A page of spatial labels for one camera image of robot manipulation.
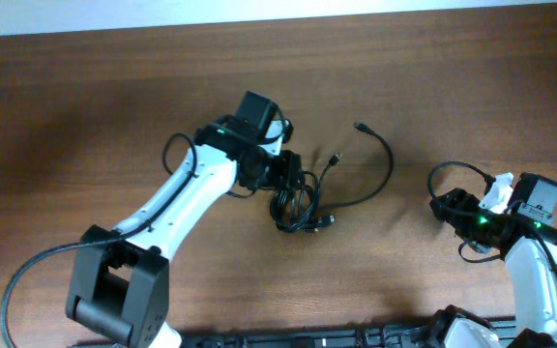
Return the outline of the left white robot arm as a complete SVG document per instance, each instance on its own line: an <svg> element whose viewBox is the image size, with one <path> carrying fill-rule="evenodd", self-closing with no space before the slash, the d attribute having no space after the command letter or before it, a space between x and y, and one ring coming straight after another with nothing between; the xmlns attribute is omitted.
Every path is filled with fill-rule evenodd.
<svg viewBox="0 0 557 348"><path fill-rule="evenodd" d="M167 323L169 266L203 214L235 184L287 181L293 131L272 100L246 92L238 109L199 130L181 165L130 217L90 226L76 252L65 313L124 347L180 347Z"/></svg>

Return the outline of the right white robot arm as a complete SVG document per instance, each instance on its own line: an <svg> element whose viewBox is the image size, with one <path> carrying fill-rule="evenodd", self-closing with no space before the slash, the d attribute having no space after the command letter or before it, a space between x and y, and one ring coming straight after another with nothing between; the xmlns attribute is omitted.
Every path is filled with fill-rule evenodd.
<svg viewBox="0 0 557 348"><path fill-rule="evenodd" d="M557 347L557 228L553 211L557 182L524 172L497 176L482 172L484 197L463 188L433 194L429 206L448 223L461 248L479 262L500 260L511 278L519 347Z"/></svg>

